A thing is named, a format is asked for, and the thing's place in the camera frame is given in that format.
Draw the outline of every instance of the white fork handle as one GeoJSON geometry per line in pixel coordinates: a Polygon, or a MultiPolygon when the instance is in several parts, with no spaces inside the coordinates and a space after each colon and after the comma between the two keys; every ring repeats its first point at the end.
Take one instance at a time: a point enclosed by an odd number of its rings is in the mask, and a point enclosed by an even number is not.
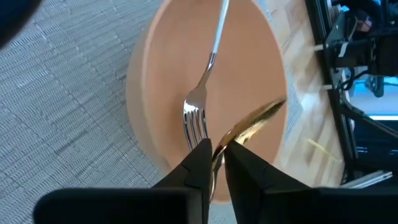
{"type": "Polygon", "coordinates": [[[229,0],[223,0],[220,11],[220,18],[218,19],[217,31],[216,31],[216,39],[214,41],[213,51],[212,53],[216,54],[218,51],[218,46],[220,44],[221,34],[223,33],[223,27],[226,17],[226,12],[228,10],[229,0]]]}

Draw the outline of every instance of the gold spoon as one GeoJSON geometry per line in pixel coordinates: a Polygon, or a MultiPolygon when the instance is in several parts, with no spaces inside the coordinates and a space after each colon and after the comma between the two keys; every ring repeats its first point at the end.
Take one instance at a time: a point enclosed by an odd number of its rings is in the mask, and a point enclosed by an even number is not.
{"type": "Polygon", "coordinates": [[[268,123],[268,121],[279,111],[285,102],[286,96],[259,107],[258,109],[249,113],[249,115],[243,118],[240,122],[235,124],[235,126],[221,138],[221,141],[218,144],[211,160],[213,172],[211,175],[212,181],[210,200],[212,200],[216,189],[218,170],[224,164],[224,150],[226,149],[227,145],[231,141],[236,141],[241,145],[246,143],[268,123]]]}

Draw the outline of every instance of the gray woven mat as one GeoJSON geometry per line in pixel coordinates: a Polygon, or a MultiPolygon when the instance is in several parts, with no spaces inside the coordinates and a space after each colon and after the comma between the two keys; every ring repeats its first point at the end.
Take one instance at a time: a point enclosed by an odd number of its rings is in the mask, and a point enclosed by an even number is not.
{"type": "MultiPolygon", "coordinates": [[[[46,0],[0,51],[0,223],[32,223],[61,187],[150,187],[124,86],[134,43],[161,0],[46,0]]],[[[301,113],[290,82],[286,136],[301,113]]],[[[210,222],[233,223],[229,205],[210,222]]]]}

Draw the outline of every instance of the tan plate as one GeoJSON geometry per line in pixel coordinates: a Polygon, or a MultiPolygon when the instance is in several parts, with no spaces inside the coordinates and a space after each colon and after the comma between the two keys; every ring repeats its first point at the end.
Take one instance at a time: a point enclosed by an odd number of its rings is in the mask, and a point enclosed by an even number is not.
{"type": "MultiPolygon", "coordinates": [[[[216,0],[164,1],[131,57],[126,84],[131,126],[145,153],[165,173],[189,153],[183,101],[206,66],[220,6],[216,0]]],[[[277,41],[253,1],[231,0],[207,90],[206,119],[213,147],[250,112],[287,95],[277,41]]],[[[245,146],[273,162],[286,119],[283,106],[245,146]]],[[[213,201],[229,201],[223,168],[213,201]]]]}

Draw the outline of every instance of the silver fork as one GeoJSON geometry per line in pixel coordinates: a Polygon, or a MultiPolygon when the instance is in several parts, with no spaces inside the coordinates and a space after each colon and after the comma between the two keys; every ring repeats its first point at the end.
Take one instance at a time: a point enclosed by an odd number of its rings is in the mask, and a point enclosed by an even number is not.
{"type": "Polygon", "coordinates": [[[207,138],[206,129],[206,82],[210,76],[211,70],[216,59],[218,46],[220,44],[221,34],[225,22],[226,13],[228,10],[229,0],[223,0],[220,11],[220,18],[216,30],[216,37],[214,41],[213,50],[211,51],[206,70],[203,73],[198,85],[187,95],[183,107],[183,123],[185,137],[187,138],[188,146],[192,150],[204,138],[207,138]]]}

